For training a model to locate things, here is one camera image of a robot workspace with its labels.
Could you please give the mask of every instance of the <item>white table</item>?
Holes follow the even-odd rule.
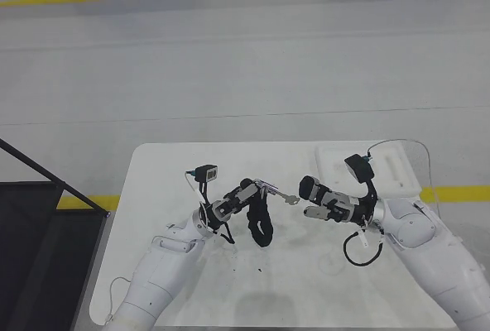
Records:
[[[168,223],[189,217],[197,198],[185,183],[185,170],[203,164],[219,167],[209,183],[214,201],[246,177],[260,178],[297,194],[304,175],[317,174],[315,148],[321,142],[244,142],[145,144],[133,153],[118,211],[99,271],[90,316],[103,324],[109,284],[131,278],[139,259]],[[305,218],[309,205],[296,206],[270,196],[274,226],[271,246],[260,248],[247,229],[245,212],[230,228],[235,245],[210,239],[180,295],[157,320],[165,326],[452,328],[445,312],[415,283],[385,246],[371,266],[350,265],[343,240],[355,227]],[[354,258],[374,254],[354,241]],[[128,284],[113,287],[113,311]]]

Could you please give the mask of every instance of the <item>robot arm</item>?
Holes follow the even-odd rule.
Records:
[[[368,163],[361,156],[358,160]],[[365,165],[355,168],[364,169]],[[365,177],[364,173],[354,172],[358,180]],[[372,195],[373,185],[368,189]],[[426,204],[410,199],[384,199],[373,203],[371,199],[333,192],[309,176],[300,182],[300,197],[318,205],[305,209],[307,217],[356,223],[363,231],[368,226],[380,229],[418,285],[460,330],[490,331],[490,285],[482,267]]]
[[[212,174],[210,179],[215,179],[215,172],[209,171],[206,178]],[[205,190],[200,192],[206,204],[182,224],[171,224],[162,236],[153,238],[133,272],[125,299],[104,330],[151,330],[162,311],[184,287],[203,251],[205,240],[226,224],[233,213],[239,213],[249,205],[251,198],[259,192],[251,180],[242,181],[222,200],[212,204],[208,203]]]

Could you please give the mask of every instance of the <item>metal stand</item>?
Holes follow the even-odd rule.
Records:
[[[91,199],[89,199],[86,196],[84,196],[83,194],[81,194],[77,189],[75,189],[72,186],[66,184],[59,177],[57,177],[56,175],[52,174],[51,172],[49,172],[44,167],[42,167],[39,164],[37,164],[35,161],[33,161],[28,156],[22,154],[17,148],[15,148],[12,145],[8,144],[7,142],[5,142],[1,138],[0,138],[0,148],[2,148],[5,152],[7,152],[8,154],[10,154],[11,156],[13,156],[16,159],[18,159],[20,162],[24,163],[25,165],[31,167],[33,170],[37,171],[41,175],[45,176],[50,181],[56,183],[62,189],[70,192],[73,196],[75,196],[76,198],[78,198],[81,201],[85,202],[88,206],[90,206],[93,209],[96,209],[97,211],[103,213],[104,216],[106,216],[106,217],[109,216],[110,212],[108,212],[107,210],[105,210],[102,207],[98,206]]]

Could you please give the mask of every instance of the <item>black cable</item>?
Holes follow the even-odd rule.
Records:
[[[383,229],[379,229],[379,233],[384,236],[385,233],[383,231]],[[348,252],[346,251],[346,246],[348,245],[348,242],[350,240],[352,240],[353,238],[355,238],[356,236],[359,235],[359,231],[356,231],[355,233],[353,233],[352,235],[350,235],[349,237],[346,238],[346,240],[344,240],[344,244],[343,244],[343,252],[344,252],[344,256],[346,257],[346,259],[348,260],[348,262],[352,263],[354,266],[369,266],[370,264],[372,264],[372,262],[376,261],[376,259],[381,255],[381,250],[383,249],[383,242],[380,242],[379,243],[379,248],[377,249],[377,253],[376,255],[374,255],[373,258],[371,258],[370,260],[364,262],[364,263],[357,263],[355,261],[353,261],[349,256],[348,256]]]
[[[227,229],[227,234],[228,234],[228,237],[225,236],[224,234],[221,233],[221,237],[225,238],[227,240],[228,243],[230,244],[235,244],[236,242],[234,241],[234,239],[232,238],[232,234],[230,233],[230,228],[228,227],[228,224],[225,223],[225,228]]]

